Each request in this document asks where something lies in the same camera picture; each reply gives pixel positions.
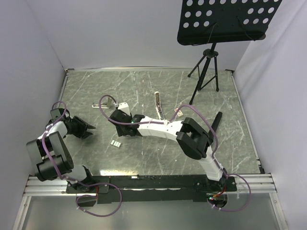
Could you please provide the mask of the stapler top part white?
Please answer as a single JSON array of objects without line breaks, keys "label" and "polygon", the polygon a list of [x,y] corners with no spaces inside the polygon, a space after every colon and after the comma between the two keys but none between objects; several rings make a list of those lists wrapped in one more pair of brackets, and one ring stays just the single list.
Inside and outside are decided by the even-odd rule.
[{"label": "stapler top part white", "polygon": [[112,105],[112,102],[113,102],[113,100],[108,97],[106,102],[101,102],[101,103],[93,102],[92,103],[92,108],[97,108],[98,109],[99,107],[101,107],[102,109],[109,109],[111,107],[111,105]]}]

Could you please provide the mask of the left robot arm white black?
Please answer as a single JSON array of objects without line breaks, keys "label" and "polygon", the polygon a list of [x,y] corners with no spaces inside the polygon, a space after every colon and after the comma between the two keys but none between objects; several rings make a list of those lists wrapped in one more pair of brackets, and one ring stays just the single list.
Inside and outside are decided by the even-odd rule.
[{"label": "left robot arm white black", "polygon": [[62,177],[73,187],[91,192],[95,186],[93,176],[85,166],[74,165],[64,138],[73,135],[85,139],[92,135],[88,130],[95,127],[78,116],[71,117],[64,108],[52,109],[50,113],[44,134],[26,144],[35,176],[42,182]]}]

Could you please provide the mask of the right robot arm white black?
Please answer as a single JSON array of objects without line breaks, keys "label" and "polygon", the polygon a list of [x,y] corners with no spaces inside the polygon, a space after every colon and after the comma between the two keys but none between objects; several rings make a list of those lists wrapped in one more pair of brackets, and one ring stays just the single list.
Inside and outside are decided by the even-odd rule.
[{"label": "right robot arm white black", "polygon": [[163,123],[162,120],[144,115],[132,116],[117,109],[110,119],[116,126],[118,136],[151,136],[177,142],[187,157],[200,163],[210,181],[210,187],[220,191],[226,185],[226,175],[224,167],[212,155],[212,143],[213,132],[217,130],[222,115],[221,112],[216,115],[209,132],[190,117],[183,121]]}]

